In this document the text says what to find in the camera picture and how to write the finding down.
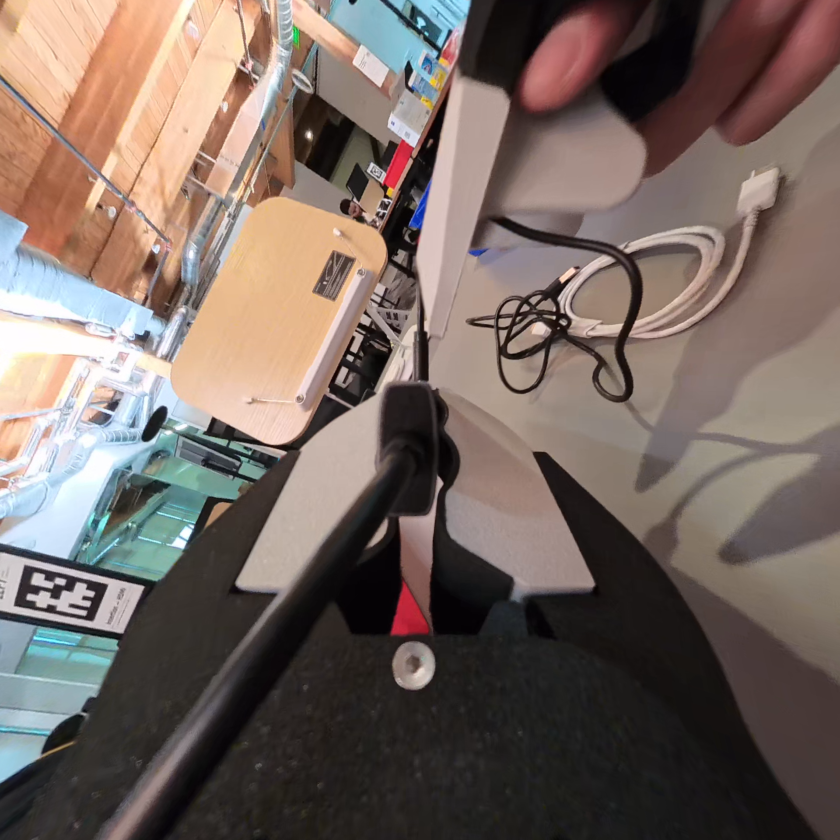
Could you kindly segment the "black white marker sign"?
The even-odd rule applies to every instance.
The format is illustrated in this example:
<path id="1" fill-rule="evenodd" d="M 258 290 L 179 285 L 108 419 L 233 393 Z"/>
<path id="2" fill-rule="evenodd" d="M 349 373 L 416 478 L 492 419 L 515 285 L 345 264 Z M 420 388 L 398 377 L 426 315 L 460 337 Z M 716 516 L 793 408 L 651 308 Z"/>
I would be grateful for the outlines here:
<path id="1" fill-rule="evenodd" d="M 1 617 L 110 639 L 125 635 L 153 581 L 1 546 Z"/>

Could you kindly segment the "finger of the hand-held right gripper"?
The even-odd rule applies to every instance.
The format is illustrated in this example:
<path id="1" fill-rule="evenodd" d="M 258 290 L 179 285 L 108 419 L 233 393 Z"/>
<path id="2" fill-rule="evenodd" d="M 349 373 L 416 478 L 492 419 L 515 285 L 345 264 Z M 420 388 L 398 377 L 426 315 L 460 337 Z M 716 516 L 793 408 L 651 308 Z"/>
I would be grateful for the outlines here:
<path id="1" fill-rule="evenodd" d="M 489 215 L 584 214 L 623 203 L 647 162 L 642 136 L 606 98 L 541 114 L 513 107 L 489 182 Z"/>
<path id="2" fill-rule="evenodd" d="M 510 109 L 501 88 L 454 76 L 416 252 L 423 325 L 442 339 Z"/>

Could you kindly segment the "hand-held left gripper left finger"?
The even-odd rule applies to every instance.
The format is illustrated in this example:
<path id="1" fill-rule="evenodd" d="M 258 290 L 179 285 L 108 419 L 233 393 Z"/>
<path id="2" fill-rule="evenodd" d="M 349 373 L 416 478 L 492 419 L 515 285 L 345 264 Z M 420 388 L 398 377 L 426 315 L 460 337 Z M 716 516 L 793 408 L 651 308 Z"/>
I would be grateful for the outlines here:
<path id="1" fill-rule="evenodd" d="M 382 395 L 335 419 L 298 452 L 236 579 L 242 592 L 284 593 L 374 477 Z M 397 520 L 385 520 L 336 603 L 352 634 L 391 633 L 401 594 Z"/>

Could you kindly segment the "wooden laptop stand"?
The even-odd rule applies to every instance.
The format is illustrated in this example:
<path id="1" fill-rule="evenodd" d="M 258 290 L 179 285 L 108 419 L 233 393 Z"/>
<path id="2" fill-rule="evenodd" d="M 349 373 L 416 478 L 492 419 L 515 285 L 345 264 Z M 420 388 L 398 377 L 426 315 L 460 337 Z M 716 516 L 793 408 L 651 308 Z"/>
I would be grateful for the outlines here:
<path id="1" fill-rule="evenodd" d="M 309 427 L 387 260 L 374 227 L 294 199 L 250 212 L 171 368 L 174 394 L 264 445 Z"/>

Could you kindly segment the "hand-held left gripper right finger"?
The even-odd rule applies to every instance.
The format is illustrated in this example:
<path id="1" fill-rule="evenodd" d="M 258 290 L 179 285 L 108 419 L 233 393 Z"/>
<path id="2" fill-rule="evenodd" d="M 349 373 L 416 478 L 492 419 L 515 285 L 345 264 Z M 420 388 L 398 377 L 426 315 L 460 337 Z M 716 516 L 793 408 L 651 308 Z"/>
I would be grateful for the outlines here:
<path id="1" fill-rule="evenodd" d="M 538 459 L 507 425 L 437 393 L 437 494 L 429 611 L 436 634 L 477 634 L 494 605 L 588 595 L 595 580 Z"/>

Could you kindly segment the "silver ventilation duct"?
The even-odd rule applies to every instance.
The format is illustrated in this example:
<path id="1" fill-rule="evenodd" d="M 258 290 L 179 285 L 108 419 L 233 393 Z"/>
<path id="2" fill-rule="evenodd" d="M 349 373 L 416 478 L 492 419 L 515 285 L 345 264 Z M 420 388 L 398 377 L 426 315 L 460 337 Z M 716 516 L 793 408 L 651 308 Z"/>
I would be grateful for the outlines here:
<path id="1" fill-rule="evenodd" d="M 181 308 L 195 297 L 203 271 L 203 255 L 220 216 L 229 214 L 245 200 L 246 176 L 256 166 L 258 153 L 266 148 L 269 129 L 290 69 L 293 48 L 292 1 L 264 2 L 268 9 L 269 55 L 255 88 L 239 108 L 233 125 L 203 183 L 206 200 L 182 248 Z"/>
<path id="2" fill-rule="evenodd" d="M 27 246 L 27 225 L 1 212 L 1 310 L 17 316 L 77 322 L 127 338 L 159 338 L 165 322 L 152 310 L 96 286 L 51 255 Z"/>

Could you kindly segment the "black cable blue plug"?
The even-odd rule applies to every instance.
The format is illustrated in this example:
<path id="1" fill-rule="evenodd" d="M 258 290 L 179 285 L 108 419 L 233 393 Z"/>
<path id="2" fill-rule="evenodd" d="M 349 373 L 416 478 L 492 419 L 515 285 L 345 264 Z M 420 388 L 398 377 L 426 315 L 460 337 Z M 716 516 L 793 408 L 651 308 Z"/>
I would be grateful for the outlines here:
<path id="1" fill-rule="evenodd" d="M 287 590 L 225 660 L 97 838 L 165 838 L 340 592 L 381 524 L 429 511 L 438 472 L 438 408 L 429 384 L 389 385 L 374 474 Z"/>

